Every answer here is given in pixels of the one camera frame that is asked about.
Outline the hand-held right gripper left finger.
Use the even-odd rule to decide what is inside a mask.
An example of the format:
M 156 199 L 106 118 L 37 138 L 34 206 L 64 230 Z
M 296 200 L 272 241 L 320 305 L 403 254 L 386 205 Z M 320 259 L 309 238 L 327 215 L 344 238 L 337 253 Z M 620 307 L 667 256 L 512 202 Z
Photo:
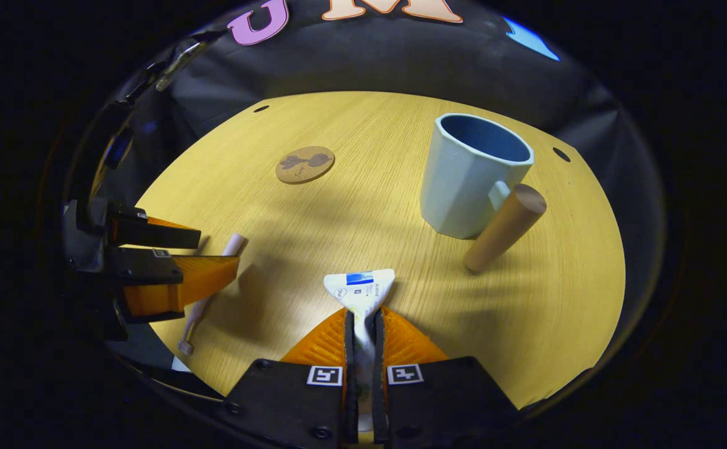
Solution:
M 273 447 L 358 442 L 353 318 L 340 309 L 281 360 L 258 359 L 223 401 L 223 421 Z

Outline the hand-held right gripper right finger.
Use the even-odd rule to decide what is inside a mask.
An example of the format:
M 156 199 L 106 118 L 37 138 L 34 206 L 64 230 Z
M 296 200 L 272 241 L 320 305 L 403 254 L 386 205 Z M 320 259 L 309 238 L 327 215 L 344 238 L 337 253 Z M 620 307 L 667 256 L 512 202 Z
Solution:
M 520 413 L 474 356 L 405 363 L 395 313 L 374 317 L 373 441 L 386 448 L 466 448 L 514 426 Z

